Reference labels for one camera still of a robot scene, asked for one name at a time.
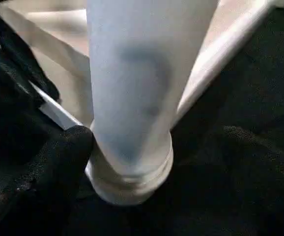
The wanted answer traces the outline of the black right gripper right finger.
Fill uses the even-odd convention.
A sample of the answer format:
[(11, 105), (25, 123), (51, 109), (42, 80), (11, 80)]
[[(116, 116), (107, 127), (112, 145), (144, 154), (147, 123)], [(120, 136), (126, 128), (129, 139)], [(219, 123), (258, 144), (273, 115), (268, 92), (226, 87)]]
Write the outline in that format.
[(223, 126), (195, 159), (199, 207), (237, 213), (257, 236), (284, 236), (284, 125), (259, 133)]

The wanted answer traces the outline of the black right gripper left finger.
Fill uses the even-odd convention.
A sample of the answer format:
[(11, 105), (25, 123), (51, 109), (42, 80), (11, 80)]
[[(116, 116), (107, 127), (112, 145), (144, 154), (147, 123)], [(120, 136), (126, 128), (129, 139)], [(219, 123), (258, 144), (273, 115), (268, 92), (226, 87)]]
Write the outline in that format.
[(59, 236), (93, 149), (76, 125), (51, 137), (0, 192), (0, 236)]

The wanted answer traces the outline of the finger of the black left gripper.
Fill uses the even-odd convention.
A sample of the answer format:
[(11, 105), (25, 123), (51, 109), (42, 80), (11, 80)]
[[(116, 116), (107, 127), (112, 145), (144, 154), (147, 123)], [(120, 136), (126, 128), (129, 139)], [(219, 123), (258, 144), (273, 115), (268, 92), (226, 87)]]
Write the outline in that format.
[(37, 62), (28, 44), (0, 17), (0, 45), (30, 81), (55, 101), (60, 93)]
[(0, 49), (0, 115), (38, 109), (44, 99)]

